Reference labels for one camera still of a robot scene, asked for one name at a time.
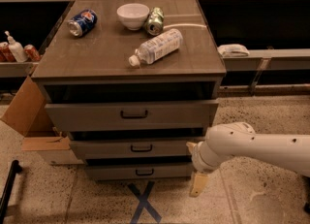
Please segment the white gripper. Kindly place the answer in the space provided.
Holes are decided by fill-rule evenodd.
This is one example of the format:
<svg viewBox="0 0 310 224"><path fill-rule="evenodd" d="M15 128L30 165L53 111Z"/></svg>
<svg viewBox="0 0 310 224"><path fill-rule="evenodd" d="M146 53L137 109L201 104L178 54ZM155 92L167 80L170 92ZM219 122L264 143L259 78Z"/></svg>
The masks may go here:
<svg viewBox="0 0 310 224"><path fill-rule="evenodd" d="M209 172L217 169L217 154L208 146L207 142L187 142L189 152L192 154L192 162L197 172L192 172L190 191L191 197L198 197L208 183Z"/></svg>

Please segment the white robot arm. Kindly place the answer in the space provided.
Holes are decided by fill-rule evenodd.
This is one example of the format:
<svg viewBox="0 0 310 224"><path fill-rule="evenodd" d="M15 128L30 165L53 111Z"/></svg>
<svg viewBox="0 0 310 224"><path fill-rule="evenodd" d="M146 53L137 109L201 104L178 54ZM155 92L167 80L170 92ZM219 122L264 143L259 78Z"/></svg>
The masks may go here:
<svg viewBox="0 0 310 224"><path fill-rule="evenodd" d="M190 196L198 197L208 175L234 157L250 157L310 177L310 136L258 134L245 122L219 124L207 129L197 144L186 143L194 170Z"/></svg>

